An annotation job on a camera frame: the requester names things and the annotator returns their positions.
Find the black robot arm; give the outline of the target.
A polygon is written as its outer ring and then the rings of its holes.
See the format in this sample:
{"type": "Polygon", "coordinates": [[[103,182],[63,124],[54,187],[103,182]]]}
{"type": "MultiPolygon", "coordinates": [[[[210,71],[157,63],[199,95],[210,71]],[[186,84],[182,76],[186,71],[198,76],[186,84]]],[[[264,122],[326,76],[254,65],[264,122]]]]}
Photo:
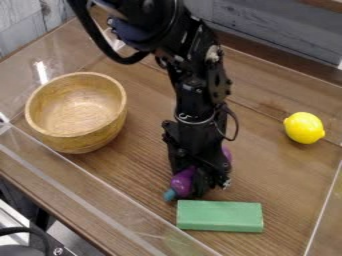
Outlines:
{"type": "Polygon", "coordinates": [[[231,183],[225,141],[237,115],[218,37],[183,0],[67,0],[102,52],[130,65],[153,55],[167,70],[177,105],[162,123],[173,170],[167,201],[203,196],[231,183]]]}

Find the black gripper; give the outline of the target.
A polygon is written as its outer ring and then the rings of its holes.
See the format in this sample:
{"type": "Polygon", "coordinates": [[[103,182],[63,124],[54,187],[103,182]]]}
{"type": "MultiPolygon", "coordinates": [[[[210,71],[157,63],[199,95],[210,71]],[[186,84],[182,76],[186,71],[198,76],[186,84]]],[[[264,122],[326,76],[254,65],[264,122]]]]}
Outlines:
{"type": "MultiPolygon", "coordinates": [[[[209,120],[197,123],[166,120],[162,127],[173,174],[193,166],[187,152],[194,155],[206,154],[221,148],[227,139],[226,114],[215,114],[209,120]]],[[[231,185],[230,173],[230,165],[218,170],[199,167],[193,178],[193,196],[203,197],[217,186],[226,189],[231,185]]]]}

